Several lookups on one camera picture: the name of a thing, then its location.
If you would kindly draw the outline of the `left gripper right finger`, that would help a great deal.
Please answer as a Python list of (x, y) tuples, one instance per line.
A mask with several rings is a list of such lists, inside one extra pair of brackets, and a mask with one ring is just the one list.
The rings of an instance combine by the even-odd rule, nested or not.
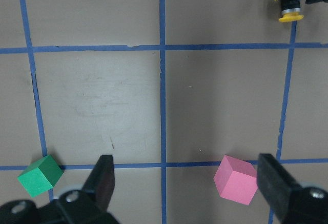
[(303, 187), (269, 153), (258, 155), (257, 186), (279, 221), (287, 221)]

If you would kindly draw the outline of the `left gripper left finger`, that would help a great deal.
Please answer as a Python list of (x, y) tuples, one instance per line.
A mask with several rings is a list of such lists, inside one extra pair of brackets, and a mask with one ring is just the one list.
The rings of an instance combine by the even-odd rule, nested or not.
[(102, 155), (98, 159), (82, 187), (102, 211), (107, 211), (115, 188), (113, 155)]

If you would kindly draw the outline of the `green cube near arm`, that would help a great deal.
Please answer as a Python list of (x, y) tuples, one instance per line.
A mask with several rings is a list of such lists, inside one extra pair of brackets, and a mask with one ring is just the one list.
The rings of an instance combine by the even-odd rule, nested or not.
[(51, 155), (47, 155), (26, 167), (17, 177), (31, 197), (36, 197), (54, 188), (63, 170)]

